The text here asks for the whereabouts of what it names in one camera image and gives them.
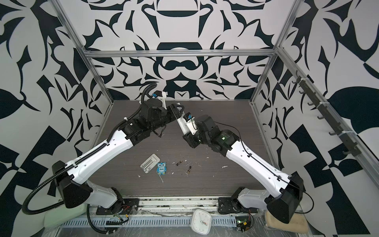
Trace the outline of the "white remote control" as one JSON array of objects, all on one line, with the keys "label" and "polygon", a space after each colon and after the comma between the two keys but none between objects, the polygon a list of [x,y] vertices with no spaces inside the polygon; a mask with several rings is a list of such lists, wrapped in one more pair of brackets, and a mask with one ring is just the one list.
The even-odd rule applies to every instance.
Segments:
[{"label": "white remote control", "polygon": [[183,117],[178,118],[177,122],[184,135],[190,132],[190,129],[187,127],[187,122]]}]

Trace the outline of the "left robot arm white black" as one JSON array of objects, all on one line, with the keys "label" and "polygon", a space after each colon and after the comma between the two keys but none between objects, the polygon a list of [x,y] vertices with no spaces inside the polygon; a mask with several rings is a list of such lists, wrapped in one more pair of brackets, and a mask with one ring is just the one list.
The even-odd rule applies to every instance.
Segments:
[{"label": "left robot arm white black", "polygon": [[62,172],[54,182],[65,207],[89,204],[108,209],[111,213],[120,212],[124,199],[119,191],[114,187],[96,185],[89,178],[117,155],[148,138],[158,128],[165,128],[183,113],[184,107],[180,104],[164,108],[158,99],[149,99],[130,118],[115,126],[102,143],[66,164],[58,162],[53,165],[54,173]]}]

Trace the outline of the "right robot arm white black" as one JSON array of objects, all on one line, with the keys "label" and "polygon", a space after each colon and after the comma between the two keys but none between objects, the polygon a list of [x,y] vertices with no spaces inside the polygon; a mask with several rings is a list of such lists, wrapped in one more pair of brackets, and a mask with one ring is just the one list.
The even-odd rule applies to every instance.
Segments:
[{"label": "right robot arm white black", "polygon": [[263,208],[282,223],[290,223],[305,192],[299,175],[288,175],[273,167],[249,149],[239,134],[229,129],[220,130],[208,115],[195,118],[186,114],[177,122],[190,147],[207,145],[241,166],[265,187],[266,194],[260,197],[248,195],[246,188],[239,191],[237,200],[244,208]]}]

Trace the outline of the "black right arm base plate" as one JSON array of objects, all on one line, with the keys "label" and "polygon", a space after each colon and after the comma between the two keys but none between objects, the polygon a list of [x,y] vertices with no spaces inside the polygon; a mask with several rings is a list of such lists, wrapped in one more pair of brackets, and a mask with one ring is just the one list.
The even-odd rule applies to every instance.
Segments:
[{"label": "black right arm base plate", "polygon": [[219,197],[218,198],[218,212],[223,215],[239,213],[240,208],[238,207],[237,199]]}]

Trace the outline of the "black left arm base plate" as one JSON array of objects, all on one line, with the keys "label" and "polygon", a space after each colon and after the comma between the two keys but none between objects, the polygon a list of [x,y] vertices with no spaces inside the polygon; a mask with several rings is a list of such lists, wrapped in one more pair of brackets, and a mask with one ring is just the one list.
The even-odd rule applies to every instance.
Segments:
[{"label": "black left arm base plate", "polygon": [[[138,211],[139,209],[139,199],[138,198],[124,198],[123,202],[116,207],[115,211],[117,214],[131,214],[132,212]],[[113,215],[115,212],[111,208],[104,208],[101,206],[97,207],[96,215]]]}]

